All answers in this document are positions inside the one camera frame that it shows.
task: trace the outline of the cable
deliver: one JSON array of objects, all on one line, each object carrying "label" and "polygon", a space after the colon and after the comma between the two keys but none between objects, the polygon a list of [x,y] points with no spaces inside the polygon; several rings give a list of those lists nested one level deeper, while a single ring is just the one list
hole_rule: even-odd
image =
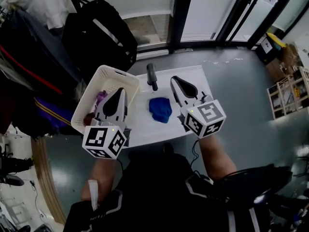
[{"label": "cable", "polygon": [[195,161],[199,158],[198,153],[195,151],[195,145],[197,144],[197,142],[198,142],[198,140],[196,140],[196,141],[194,142],[193,147],[192,147],[192,154],[193,154],[194,158],[193,158],[193,160],[192,160],[192,162],[191,162],[191,164],[190,164],[191,168],[192,168],[193,162],[195,162]]},{"label": "cable", "polygon": [[48,223],[46,223],[46,222],[44,222],[44,221],[42,220],[41,213],[39,212],[39,209],[38,209],[38,207],[37,207],[37,198],[38,198],[38,195],[39,195],[39,194],[38,194],[37,188],[35,187],[34,181],[33,181],[33,180],[23,180],[23,181],[29,181],[30,184],[32,185],[32,190],[36,192],[36,196],[35,196],[35,200],[34,200],[34,205],[35,205],[35,208],[37,209],[37,212],[39,213],[40,220],[42,221],[42,223],[43,223],[46,227],[48,227],[51,231],[53,231],[52,227],[51,227]]},{"label": "cable", "polygon": [[124,166],[122,165],[122,162],[117,158],[117,161],[119,161],[120,165],[121,165],[121,172],[124,171]]}]

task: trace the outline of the white strap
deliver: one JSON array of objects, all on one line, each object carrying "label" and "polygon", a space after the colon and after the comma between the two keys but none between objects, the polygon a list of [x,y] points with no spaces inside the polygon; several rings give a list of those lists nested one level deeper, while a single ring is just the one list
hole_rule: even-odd
[{"label": "white strap", "polygon": [[121,205],[122,205],[122,191],[114,189],[114,191],[118,191],[119,192],[119,197],[118,197],[118,205],[115,209],[109,210],[106,212],[106,215],[119,211],[121,209]]},{"label": "white strap", "polygon": [[102,25],[102,23],[100,23],[97,19],[93,19],[92,20],[103,32],[105,32],[117,45],[123,47],[123,45],[121,44],[121,42],[119,42],[119,40],[117,40],[117,38],[112,34],[112,32],[110,32],[106,27],[104,27]]},{"label": "white strap", "polygon": [[249,212],[250,212],[250,216],[251,216],[252,223],[253,223],[253,226],[254,226],[254,231],[255,232],[260,232],[260,227],[259,227],[259,223],[258,223],[257,218],[256,218],[256,214],[255,214],[254,208],[251,208],[249,210]]},{"label": "white strap", "polygon": [[229,232],[236,232],[235,216],[233,211],[227,211]]},{"label": "white strap", "polygon": [[90,197],[91,197],[91,206],[93,211],[98,208],[98,182],[97,180],[88,180]]}]

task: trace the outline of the white table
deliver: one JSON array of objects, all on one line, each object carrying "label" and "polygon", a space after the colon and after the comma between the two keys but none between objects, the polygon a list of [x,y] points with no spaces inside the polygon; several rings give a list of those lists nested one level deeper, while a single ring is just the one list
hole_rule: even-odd
[{"label": "white table", "polygon": [[[181,115],[180,106],[176,103],[170,88],[170,79],[175,75],[212,96],[201,65],[156,72],[157,91],[153,91],[152,86],[147,84],[147,74],[137,76],[140,80],[140,94],[135,98],[135,107],[131,109],[133,113],[127,121],[127,127],[132,129],[129,147],[157,143],[192,133],[186,132],[177,118]],[[167,124],[155,121],[149,112],[149,100],[157,97],[169,98],[172,114]]]}]

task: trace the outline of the concrete floor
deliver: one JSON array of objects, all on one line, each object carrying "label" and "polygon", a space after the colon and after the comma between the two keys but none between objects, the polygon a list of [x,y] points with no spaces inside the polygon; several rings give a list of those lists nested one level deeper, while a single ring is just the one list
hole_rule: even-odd
[{"label": "concrete floor", "polygon": [[[217,134],[227,154],[237,168],[245,169],[275,163],[293,166],[295,173],[302,173],[304,166],[296,161],[295,151],[308,143],[309,114],[307,109],[274,121],[272,119],[266,89],[272,82],[263,63],[254,51],[238,49],[199,49],[159,58],[138,61],[129,73],[146,73],[146,65],[154,63],[157,70],[202,65],[213,97],[220,101],[227,119]],[[175,151],[191,162],[193,135],[171,141]],[[65,214],[79,201],[82,186],[86,182],[94,158],[86,153],[78,136],[58,135],[47,139],[50,164],[55,186]],[[147,150],[159,150],[163,143],[148,145]],[[119,159],[128,164],[123,150]],[[118,165],[115,182],[121,178]],[[194,170],[205,174],[201,157],[195,161]],[[283,192],[291,196],[295,189],[300,194],[306,185],[303,178],[293,178]]]}]

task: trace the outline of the yellow object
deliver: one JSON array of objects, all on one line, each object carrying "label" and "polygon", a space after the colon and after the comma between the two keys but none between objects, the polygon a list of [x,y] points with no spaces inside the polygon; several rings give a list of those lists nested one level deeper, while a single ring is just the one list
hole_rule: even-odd
[{"label": "yellow object", "polygon": [[300,97],[299,88],[297,87],[294,88],[294,94],[296,97]]},{"label": "yellow object", "polygon": [[275,43],[277,43],[281,47],[286,47],[286,43],[284,43],[281,39],[279,39],[276,35],[272,33],[266,33]]}]

